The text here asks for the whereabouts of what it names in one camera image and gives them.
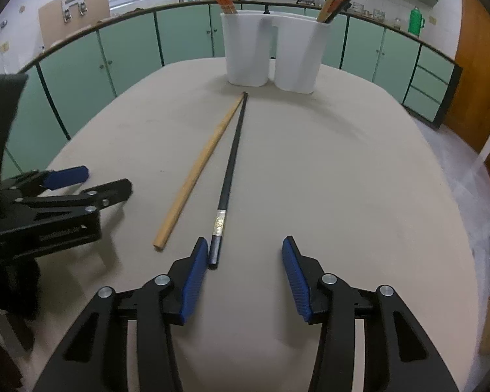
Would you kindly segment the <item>cardboard panel with device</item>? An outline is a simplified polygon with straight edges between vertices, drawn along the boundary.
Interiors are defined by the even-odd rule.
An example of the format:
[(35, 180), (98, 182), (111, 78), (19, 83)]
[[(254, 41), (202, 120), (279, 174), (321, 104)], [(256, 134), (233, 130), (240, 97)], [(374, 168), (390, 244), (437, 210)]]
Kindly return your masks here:
[(53, 0), (39, 9), (46, 49), (110, 17), (108, 0)]

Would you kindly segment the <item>white double utensil holder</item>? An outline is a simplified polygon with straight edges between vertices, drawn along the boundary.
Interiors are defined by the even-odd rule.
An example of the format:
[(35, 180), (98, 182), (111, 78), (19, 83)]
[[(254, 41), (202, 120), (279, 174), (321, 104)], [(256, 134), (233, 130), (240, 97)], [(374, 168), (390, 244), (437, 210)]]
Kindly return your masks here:
[(238, 11), (220, 15), (226, 78), (236, 86), (262, 87), (273, 75), (284, 91), (311, 94), (331, 25), (294, 13)]

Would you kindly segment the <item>green lower cabinets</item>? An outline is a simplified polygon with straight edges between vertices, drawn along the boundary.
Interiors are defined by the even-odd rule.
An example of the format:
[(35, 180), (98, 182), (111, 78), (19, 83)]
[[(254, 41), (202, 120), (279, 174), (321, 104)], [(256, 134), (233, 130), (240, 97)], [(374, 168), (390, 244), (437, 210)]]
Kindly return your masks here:
[[(224, 54), (214, 3), (140, 11), (57, 45), (25, 67), (2, 176), (48, 166), (93, 116), (156, 70)], [(443, 123), (462, 75), (433, 47), (349, 13), (332, 21), (322, 62), (375, 83), (431, 127)]]

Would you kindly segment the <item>brown wooden door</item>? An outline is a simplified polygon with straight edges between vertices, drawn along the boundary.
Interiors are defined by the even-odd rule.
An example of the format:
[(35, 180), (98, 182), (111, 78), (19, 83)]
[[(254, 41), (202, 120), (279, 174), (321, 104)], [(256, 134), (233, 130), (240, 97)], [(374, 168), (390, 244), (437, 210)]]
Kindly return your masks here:
[(455, 61), (462, 74), (444, 124), (479, 152), (490, 136), (490, 15), (479, 0), (462, 0)]

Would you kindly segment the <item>green thermos flask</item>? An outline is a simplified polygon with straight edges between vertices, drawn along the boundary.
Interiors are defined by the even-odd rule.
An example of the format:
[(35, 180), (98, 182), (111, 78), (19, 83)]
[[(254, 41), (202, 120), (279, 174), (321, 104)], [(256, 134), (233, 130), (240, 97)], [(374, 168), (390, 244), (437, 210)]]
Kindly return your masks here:
[(425, 26), (425, 18), (423, 17), (418, 6), (415, 6), (410, 11), (408, 32), (414, 36), (419, 37), (421, 30)]

